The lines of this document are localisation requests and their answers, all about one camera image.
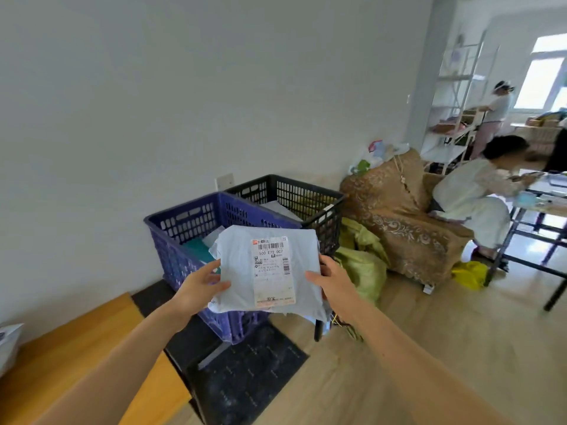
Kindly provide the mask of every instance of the pink pants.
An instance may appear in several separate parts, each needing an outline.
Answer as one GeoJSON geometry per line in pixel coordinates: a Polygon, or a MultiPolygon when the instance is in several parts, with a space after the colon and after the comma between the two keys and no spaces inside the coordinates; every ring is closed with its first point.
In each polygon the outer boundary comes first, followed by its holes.
{"type": "Polygon", "coordinates": [[[472,147],[471,159],[476,159],[480,152],[486,147],[486,143],[490,142],[494,135],[500,131],[504,122],[485,122],[480,124],[476,132],[475,144],[472,147]]]}

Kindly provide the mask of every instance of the black table frame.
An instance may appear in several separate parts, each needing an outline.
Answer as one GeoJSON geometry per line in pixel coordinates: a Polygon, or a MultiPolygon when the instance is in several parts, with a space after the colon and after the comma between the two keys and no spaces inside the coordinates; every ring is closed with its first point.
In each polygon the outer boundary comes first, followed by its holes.
{"type": "MultiPolygon", "coordinates": [[[[537,196],[550,195],[550,194],[547,194],[546,192],[541,192],[541,191],[530,191],[530,192],[535,193],[537,196]]],[[[559,298],[561,298],[561,295],[563,295],[563,293],[567,289],[567,273],[562,272],[562,271],[553,270],[553,269],[550,269],[546,266],[547,262],[549,261],[549,258],[551,257],[551,254],[555,251],[555,249],[558,246],[562,246],[564,248],[567,247],[567,242],[563,241],[563,239],[567,237],[567,224],[563,228],[551,227],[549,225],[543,224],[543,221],[542,221],[543,218],[538,218],[538,221],[535,224],[531,224],[529,222],[522,221],[526,212],[527,212],[527,209],[525,209],[525,208],[517,208],[517,207],[512,208],[512,211],[510,212],[510,217],[512,219],[512,225],[510,227],[510,230],[508,231],[508,234],[506,235],[506,239],[504,240],[502,247],[498,251],[498,255],[496,255],[494,263],[491,265],[490,269],[488,270],[488,273],[486,274],[486,281],[484,282],[484,285],[488,286],[490,284],[490,282],[492,281],[492,278],[494,276],[494,273],[496,272],[496,270],[498,269],[498,266],[502,262],[502,259],[508,259],[509,261],[517,262],[519,264],[531,267],[533,269],[543,271],[543,272],[546,272],[548,274],[553,274],[554,276],[558,276],[558,277],[562,278],[563,280],[561,281],[560,285],[557,287],[557,289],[555,290],[553,295],[549,298],[549,300],[547,301],[547,303],[543,307],[543,309],[546,312],[549,312],[553,308],[553,306],[555,305],[557,300],[559,300],[559,298]],[[559,234],[559,236],[557,237],[557,240],[551,240],[550,238],[547,238],[547,237],[544,237],[544,236],[541,236],[541,235],[538,235],[538,234],[534,234],[533,232],[520,231],[518,229],[518,227],[520,225],[528,225],[528,226],[530,226],[534,229],[537,229],[537,231],[539,231],[539,229],[545,229],[547,231],[556,232],[556,233],[559,234]],[[519,236],[523,236],[523,237],[532,238],[534,240],[543,241],[543,242],[546,242],[546,243],[550,243],[553,246],[552,246],[552,249],[547,253],[546,257],[543,259],[542,263],[536,264],[536,263],[527,261],[525,259],[513,257],[511,255],[506,254],[506,249],[510,245],[510,242],[512,241],[512,237],[514,237],[514,235],[519,235],[519,236]]]]}

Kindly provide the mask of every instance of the blue plastic crate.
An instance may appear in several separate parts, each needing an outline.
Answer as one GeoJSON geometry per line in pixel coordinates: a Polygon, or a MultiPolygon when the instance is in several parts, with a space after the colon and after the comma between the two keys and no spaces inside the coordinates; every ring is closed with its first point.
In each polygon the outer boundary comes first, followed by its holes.
{"type": "MultiPolygon", "coordinates": [[[[262,209],[225,192],[171,207],[144,219],[150,227],[155,249],[162,263],[164,278],[178,290],[187,275],[203,266],[190,250],[181,247],[194,238],[204,237],[219,226],[301,228],[299,221],[262,209]]],[[[205,309],[202,320],[223,341],[236,344],[242,341],[268,314],[265,312],[213,313],[205,309]]]]}

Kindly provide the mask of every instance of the barcode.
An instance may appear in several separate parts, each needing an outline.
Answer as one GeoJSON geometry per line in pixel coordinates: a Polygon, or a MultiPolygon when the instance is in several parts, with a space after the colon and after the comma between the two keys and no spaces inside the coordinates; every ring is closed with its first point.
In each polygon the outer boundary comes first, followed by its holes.
{"type": "Polygon", "coordinates": [[[290,274],[291,272],[289,271],[289,259],[282,258],[282,264],[283,264],[283,273],[290,274]]]}
{"type": "Polygon", "coordinates": [[[258,245],[258,250],[262,250],[262,249],[276,249],[276,248],[283,248],[284,247],[284,243],[280,242],[280,243],[261,243],[258,245]]]}

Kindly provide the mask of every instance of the window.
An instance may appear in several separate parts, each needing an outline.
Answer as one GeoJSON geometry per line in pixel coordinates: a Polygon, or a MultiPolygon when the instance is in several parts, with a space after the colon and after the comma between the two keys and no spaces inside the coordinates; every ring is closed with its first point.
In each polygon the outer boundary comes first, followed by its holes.
{"type": "Polygon", "coordinates": [[[567,34],[544,35],[535,42],[514,109],[547,112],[566,106],[567,34]]]}

